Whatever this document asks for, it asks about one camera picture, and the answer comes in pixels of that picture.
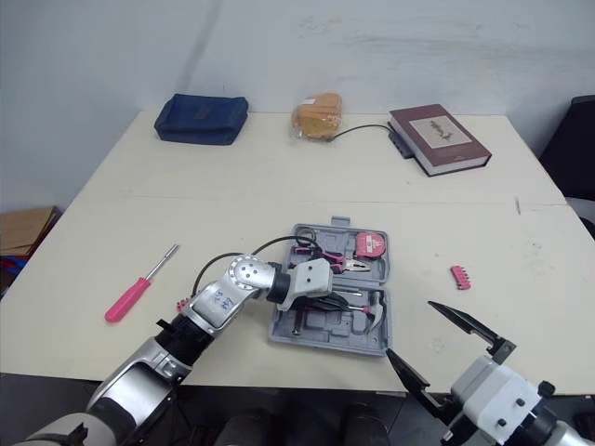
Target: screwdriver shaft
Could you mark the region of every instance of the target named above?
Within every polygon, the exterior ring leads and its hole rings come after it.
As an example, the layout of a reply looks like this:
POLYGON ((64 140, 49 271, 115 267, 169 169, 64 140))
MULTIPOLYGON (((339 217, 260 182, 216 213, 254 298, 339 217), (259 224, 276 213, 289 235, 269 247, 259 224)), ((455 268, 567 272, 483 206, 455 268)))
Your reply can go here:
POLYGON ((164 258, 162 258, 161 261, 157 265, 155 265, 155 268, 153 268, 151 270, 151 272, 145 276, 145 279, 147 281, 149 281, 151 279, 151 277, 154 276, 159 269, 161 269, 161 267, 165 264, 165 262, 167 260, 169 260, 169 258, 172 255, 174 255, 174 253, 178 250, 178 248, 179 248, 179 244, 174 244, 171 248, 169 248, 169 251, 167 251, 165 253, 164 258))

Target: bread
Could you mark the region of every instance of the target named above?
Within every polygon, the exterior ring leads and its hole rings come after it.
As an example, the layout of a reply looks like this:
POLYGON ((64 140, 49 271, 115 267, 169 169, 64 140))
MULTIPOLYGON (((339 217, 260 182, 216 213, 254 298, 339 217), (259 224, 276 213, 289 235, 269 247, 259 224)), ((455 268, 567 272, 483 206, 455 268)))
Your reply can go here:
POLYGON ((312 96, 296 107, 291 117, 301 138, 329 139, 341 124, 343 104, 337 93, 312 96))

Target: white wall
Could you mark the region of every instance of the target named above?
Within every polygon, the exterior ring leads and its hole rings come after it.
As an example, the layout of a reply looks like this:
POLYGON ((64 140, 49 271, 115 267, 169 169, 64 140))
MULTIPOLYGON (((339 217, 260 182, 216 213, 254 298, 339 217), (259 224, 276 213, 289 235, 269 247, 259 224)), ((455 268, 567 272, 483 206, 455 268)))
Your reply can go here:
POLYGON ((2 209, 68 205, 174 92, 258 112, 328 89, 346 112, 441 102, 507 114, 537 152, 595 93, 591 0, 0 1, 2 209))

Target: pink tape measure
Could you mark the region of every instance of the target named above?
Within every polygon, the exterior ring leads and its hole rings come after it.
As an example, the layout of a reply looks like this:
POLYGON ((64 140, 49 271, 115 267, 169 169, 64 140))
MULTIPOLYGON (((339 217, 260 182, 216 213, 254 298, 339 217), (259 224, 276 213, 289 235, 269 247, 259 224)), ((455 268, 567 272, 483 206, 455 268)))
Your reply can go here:
POLYGON ((376 232, 360 232, 355 238, 355 256, 378 258, 387 250, 387 244, 376 232))

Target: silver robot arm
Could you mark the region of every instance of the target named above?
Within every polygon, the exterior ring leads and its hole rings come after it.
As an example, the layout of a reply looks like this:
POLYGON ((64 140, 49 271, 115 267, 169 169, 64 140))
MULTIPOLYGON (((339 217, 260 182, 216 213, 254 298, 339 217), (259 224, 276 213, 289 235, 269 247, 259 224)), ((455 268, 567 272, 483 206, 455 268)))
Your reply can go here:
POLYGON ((283 273, 255 256, 237 256, 172 322, 157 322, 161 333, 99 385, 86 413, 64 416, 19 446, 118 446, 142 439, 169 406, 172 391, 247 301, 266 298, 289 308, 300 296, 329 295, 332 284, 333 272, 321 258, 283 273))
POLYGON ((481 356, 451 387, 451 395, 434 399, 430 386, 413 367, 392 350, 387 356, 403 385, 448 430, 443 446, 460 446, 477 431, 491 444, 505 446, 588 446, 576 431, 546 406, 555 391, 543 381, 539 386, 502 365, 516 346, 467 313, 429 302, 448 320, 469 334, 487 341, 490 357, 481 356))

